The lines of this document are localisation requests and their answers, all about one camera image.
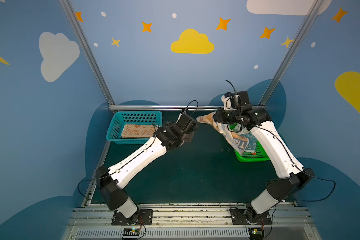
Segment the teal plastic basket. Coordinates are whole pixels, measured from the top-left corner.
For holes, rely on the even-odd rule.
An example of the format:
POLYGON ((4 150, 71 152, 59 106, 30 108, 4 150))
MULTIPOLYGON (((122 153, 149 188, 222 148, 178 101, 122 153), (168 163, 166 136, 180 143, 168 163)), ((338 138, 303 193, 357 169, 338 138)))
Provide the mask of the teal plastic basket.
POLYGON ((118 145, 144 144, 162 126, 162 122, 163 116, 159 111, 116 112, 106 139, 118 145))

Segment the orange bunny pattern towel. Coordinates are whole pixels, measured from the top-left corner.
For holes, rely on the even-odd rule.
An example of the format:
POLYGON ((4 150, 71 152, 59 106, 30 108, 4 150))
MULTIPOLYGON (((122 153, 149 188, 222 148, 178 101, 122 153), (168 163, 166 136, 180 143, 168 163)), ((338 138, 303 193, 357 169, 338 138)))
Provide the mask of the orange bunny pattern towel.
POLYGON ((150 138, 157 128, 154 125, 124 125, 121 133, 123 139, 150 138))

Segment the green plastic basket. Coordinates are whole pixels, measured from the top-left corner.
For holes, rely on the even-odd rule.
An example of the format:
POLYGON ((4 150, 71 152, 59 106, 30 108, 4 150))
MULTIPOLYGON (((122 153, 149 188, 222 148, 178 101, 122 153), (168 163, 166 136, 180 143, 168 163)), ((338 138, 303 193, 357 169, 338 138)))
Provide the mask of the green plastic basket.
MULTIPOLYGON (((250 133, 244 127, 241 127, 239 124, 228 125, 228 128, 229 128, 230 132, 237 133, 241 136, 243 136, 244 134, 250 133)), ((266 154, 263 146, 260 144, 259 141, 257 142, 257 147, 256 147, 255 152, 251 153, 251 152, 244 151, 243 154, 239 154, 235 150, 235 155, 236 155, 237 160, 240 162, 243 162, 243 163, 244 162, 265 162, 265 161, 270 160, 269 156, 266 154)))

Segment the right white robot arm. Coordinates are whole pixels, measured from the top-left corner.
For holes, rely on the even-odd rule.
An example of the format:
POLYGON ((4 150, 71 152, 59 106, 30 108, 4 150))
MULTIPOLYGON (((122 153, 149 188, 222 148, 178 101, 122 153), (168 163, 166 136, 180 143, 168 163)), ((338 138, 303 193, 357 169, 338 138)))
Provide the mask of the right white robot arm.
POLYGON ((277 180, 267 182, 266 189, 247 205, 246 218, 255 223, 272 207, 301 190, 315 176, 293 156, 281 139, 271 116, 264 108, 253 108, 246 91, 227 92, 224 106, 218 108, 213 119, 221 124, 240 124, 256 137, 270 158, 277 180))

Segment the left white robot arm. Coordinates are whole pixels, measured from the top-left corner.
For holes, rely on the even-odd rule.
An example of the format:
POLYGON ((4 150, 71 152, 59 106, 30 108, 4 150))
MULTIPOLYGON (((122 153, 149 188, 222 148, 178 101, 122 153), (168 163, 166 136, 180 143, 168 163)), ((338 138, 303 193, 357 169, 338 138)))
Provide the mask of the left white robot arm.
POLYGON ((146 166, 168 151, 191 142, 199 123, 183 109, 178 119, 156 129, 153 136, 124 160, 96 170, 96 184, 105 204, 130 224, 138 221, 140 209, 124 188, 146 166))

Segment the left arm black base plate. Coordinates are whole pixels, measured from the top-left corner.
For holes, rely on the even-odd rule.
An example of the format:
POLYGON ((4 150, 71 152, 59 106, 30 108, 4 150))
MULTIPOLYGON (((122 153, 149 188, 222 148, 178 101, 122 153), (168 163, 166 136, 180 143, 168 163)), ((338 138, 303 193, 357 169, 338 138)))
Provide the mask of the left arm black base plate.
POLYGON ((138 210, 130 218, 126 218, 119 211, 115 211, 112 217, 112 226, 145 225, 150 226, 153 220, 153 210, 138 210))

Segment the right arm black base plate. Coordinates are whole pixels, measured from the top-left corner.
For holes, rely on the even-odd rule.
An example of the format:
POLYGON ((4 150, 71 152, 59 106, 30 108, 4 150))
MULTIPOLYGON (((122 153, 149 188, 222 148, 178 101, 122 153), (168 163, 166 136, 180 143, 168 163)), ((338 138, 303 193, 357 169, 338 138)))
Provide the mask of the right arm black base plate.
POLYGON ((229 209, 233 225, 270 225, 272 223, 269 212, 257 214, 252 209, 229 209))

